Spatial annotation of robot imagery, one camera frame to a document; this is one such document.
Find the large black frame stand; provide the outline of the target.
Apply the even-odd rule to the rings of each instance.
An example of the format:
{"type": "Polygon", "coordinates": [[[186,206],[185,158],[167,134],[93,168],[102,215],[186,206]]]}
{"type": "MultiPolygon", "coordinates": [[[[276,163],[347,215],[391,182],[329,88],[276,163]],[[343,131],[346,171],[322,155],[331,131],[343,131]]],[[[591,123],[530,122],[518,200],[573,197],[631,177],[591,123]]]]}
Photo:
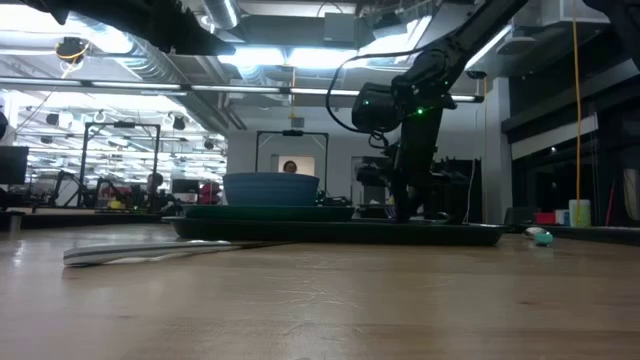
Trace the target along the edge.
{"type": "Polygon", "coordinates": [[[161,126],[136,122],[96,120],[84,124],[78,180],[80,185],[95,184],[95,200],[102,195],[103,180],[113,185],[139,185],[136,204],[149,214],[157,207],[159,185],[148,185],[148,176],[157,178],[160,153],[161,126]]]}

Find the teal green plastic plate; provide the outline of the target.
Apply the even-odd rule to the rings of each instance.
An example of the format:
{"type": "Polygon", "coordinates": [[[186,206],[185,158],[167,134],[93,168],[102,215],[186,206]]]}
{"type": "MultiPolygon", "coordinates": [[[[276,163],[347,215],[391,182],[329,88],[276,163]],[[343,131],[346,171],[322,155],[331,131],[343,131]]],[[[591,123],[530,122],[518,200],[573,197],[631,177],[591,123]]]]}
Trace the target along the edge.
{"type": "Polygon", "coordinates": [[[301,221],[346,222],[353,217],[353,207],[324,206],[231,206],[184,205],[183,213],[190,219],[230,221],[301,221]]]}

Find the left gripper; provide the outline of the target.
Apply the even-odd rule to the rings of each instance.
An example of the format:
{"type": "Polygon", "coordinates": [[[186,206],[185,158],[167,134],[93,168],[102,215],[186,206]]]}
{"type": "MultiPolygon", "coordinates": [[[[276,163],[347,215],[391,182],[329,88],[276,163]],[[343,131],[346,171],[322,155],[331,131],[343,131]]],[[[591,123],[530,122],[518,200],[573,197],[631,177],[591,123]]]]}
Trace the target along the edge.
{"type": "Polygon", "coordinates": [[[64,25],[71,13],[147,40],[176,55],[234,54],[228,42],[202,28],[180,0],[22,0],[64,25]]]}

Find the long tube light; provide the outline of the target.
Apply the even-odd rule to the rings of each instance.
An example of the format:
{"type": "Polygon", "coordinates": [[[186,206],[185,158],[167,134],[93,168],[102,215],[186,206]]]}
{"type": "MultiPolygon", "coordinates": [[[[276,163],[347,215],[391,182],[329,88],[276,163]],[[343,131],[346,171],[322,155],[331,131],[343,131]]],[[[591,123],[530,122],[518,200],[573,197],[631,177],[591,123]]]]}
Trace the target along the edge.
{"type": "Polygon", "coordinates": [[[145,83],[98,80],[66,80],[57,78],[27,78],[0,76],[0,89],[85,91],[85,92],[135,92],[144,95],[184,95],[187,92],[215,92],[260,95],[309,95],[324,96],[326,89],[242,85],[193,85],[174,83],[145,83]]]}

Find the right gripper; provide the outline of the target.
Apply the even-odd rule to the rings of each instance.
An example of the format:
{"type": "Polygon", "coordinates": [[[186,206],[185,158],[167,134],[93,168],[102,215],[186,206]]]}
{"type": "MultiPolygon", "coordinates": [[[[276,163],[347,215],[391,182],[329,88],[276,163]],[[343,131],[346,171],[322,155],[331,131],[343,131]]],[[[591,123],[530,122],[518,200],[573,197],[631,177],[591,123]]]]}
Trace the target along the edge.
{"type": "Polygon", "coordinates": [[[393,157],[391,192],[397,221],[408,221],[424,203],[424,218],[435,219],[439,211],[439,172],[430,172],[425,195],[425,172],[430,170],[441,125],[441,103],[396,106],[400,138],[393,157]]]}

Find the black desk monitor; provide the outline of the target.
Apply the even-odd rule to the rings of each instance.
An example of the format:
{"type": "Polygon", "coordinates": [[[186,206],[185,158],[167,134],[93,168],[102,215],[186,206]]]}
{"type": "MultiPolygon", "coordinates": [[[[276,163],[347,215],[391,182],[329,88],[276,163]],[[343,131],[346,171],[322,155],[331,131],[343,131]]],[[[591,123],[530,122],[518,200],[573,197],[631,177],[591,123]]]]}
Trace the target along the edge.
{"type": "Polygon", "coordinates": [[[0,146],[0,185],[25,183],[28,155],[28,147],[0,146]]]}

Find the knife with teal checkered handle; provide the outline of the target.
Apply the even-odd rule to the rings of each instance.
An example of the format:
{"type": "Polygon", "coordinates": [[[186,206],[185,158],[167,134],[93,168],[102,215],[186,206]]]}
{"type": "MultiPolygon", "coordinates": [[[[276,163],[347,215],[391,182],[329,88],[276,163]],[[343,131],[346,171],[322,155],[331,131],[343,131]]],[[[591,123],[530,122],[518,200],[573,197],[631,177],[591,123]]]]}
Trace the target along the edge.
{"type": "Polygon", "coordinates": [[[63,253],[65,267],[102,265],[129,258],[157,258],[169,255],[196,255],[289,244],[289,241],[229,242],[191,240],[132,244],[102,244],[73,247],[63,253]]]}

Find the blue plastic bowl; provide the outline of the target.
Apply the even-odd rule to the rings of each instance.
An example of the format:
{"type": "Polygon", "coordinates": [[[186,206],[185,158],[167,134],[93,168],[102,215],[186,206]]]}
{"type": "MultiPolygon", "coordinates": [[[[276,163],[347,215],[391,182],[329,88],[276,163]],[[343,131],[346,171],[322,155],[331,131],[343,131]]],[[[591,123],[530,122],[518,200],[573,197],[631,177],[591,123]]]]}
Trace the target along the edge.
{"type": "Polygon", "coordinates": [[[320,180],[297,173],[248,172],[223,177],[233,206],[313,206],[320,180]]]}

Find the black curtain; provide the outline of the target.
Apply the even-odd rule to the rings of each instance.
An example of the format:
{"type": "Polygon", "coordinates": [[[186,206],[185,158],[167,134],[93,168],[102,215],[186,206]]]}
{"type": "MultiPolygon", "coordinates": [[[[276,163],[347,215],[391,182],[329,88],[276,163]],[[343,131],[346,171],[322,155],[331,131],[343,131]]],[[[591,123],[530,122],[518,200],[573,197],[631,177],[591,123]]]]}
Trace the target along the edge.
{"type": "Polygon", "coordinates": [[[456,220],[483,221],[482,165],[480,159],[445,158],[440,171],[449,177],[444,189],[445,212],[456,220]]]}

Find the dark green serving tray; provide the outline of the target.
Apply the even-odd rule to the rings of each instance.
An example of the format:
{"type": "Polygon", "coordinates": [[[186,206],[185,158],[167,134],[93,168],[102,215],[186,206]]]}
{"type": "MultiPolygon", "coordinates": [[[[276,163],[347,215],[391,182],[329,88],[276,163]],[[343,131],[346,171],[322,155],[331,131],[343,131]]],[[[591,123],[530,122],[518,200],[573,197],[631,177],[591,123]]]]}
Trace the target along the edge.
{"type": "Polygon", "coordinates": [[[505,226],[484,224],[435,224],[413,221],[355,219],[348,222],[298,222],[190,219],[165,217],[184,239],[272,241],[411,246],[494,246],[505,226]]]}

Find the small black frame stand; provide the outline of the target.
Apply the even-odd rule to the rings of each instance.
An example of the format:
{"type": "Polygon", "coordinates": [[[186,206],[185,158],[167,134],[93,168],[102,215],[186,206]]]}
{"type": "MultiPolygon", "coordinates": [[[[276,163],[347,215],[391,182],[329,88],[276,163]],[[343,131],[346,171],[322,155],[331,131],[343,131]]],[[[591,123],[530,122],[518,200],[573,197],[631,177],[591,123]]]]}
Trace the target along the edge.
{"type": "Polygon", "coordinates": [[[325,139],[325,145],[324,145],[324,157],[325,157],[325,164],[324,164],[324,179],[323,179],[323,185],[324,185],[324,192],[325,195],[328,194],[328,162],[329,162],[329,142],[330,142],[330,135],[329,133],[326,132],[305,132],[302,130],[294,130],[294,129],[290,129],[290,130],[282,130],[282,131],[272,131],[272,130],[258,130],[256,132],[256,137],[255,137],[255,155],[254,155],[254,172],[258,172],[259,170],[259,153],[260,153],[260,148],[261,148],[261,143],[260,143],[260,138],[263,134],[269,134],[269,135],[281,135],[281,136],[285,136],[285,137],[304,137],[304,136],[310,136],[310,137],[314,137],[314,136],[322,136],[325,139]]]}

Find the iridescent metal fork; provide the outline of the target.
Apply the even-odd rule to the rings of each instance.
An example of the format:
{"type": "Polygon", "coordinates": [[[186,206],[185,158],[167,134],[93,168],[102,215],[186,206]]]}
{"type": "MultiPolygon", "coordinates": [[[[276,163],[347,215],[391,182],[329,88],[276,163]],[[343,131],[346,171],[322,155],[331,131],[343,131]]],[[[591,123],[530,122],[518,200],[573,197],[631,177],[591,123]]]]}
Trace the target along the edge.
{"type": "Polygon", "coordinates": [[[541,247],[548,247],[554,241],[553,235],[541,227],[528,227],[524,230],[523,236],[541,247]]]}

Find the light green cylinder container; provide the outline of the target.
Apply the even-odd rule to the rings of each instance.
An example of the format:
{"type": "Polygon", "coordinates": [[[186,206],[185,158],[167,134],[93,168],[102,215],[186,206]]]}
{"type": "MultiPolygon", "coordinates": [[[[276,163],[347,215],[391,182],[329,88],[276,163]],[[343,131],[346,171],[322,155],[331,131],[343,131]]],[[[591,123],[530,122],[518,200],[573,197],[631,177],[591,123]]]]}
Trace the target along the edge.
{"type": "Polygon", "coordinates": [[[571,227],[590,227],[591,201],[588,199],[572,199],[569,201],[569,225],[571,227]]]}

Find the silver ceiling duct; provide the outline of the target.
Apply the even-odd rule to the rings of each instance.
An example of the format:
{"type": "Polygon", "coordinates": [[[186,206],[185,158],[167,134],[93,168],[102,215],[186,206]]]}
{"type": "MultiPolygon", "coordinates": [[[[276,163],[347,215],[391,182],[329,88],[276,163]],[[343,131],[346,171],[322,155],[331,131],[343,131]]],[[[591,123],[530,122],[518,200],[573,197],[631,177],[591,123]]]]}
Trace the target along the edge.
{"type": "Polygon", "coordinates": [[[241,9],[236,0],[201,0],[204,16],[201,23],[209,30],[228,30],[240,23],[241,9]]]}

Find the red bag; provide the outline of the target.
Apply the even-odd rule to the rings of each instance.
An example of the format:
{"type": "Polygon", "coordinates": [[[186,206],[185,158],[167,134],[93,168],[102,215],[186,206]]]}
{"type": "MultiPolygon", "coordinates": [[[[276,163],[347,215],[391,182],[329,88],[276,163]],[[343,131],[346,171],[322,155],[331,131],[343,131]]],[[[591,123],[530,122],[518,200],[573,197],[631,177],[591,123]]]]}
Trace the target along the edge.
{"type": "Polygon", "coordinates": [[[216,205],[221,202],[219,194],[222,189],[216,181],[207,182],[201,186],[199,191],[198,203],[201,205],[216,205]]]}

